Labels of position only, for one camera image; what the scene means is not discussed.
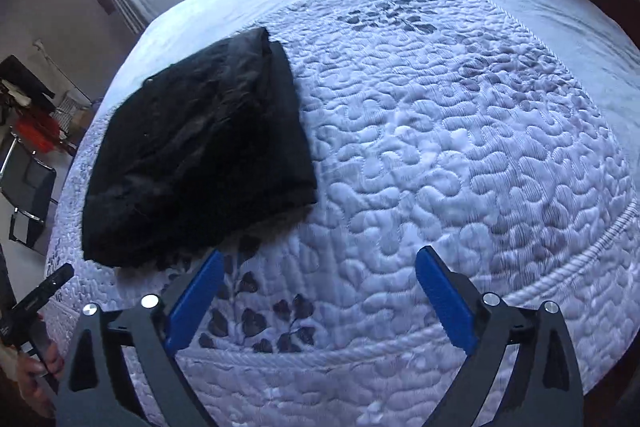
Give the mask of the person left hand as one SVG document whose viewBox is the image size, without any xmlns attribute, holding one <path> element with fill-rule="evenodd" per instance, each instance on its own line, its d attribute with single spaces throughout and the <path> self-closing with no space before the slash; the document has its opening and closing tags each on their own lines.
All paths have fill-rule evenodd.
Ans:
<svg viewBox="0 0 640 427">
<path fill-rule="evenodd" d="M 17 383 L 21 398 L 38 415 L 54 418 L 55 407 L 36 377 L 48 371 L 59 381 L 64 369 L 64 359 L 54 341 L 49 343 L 43 358 L 44 363 L 14 348 L 1 346 L 1 368 Z"/>
</svg>

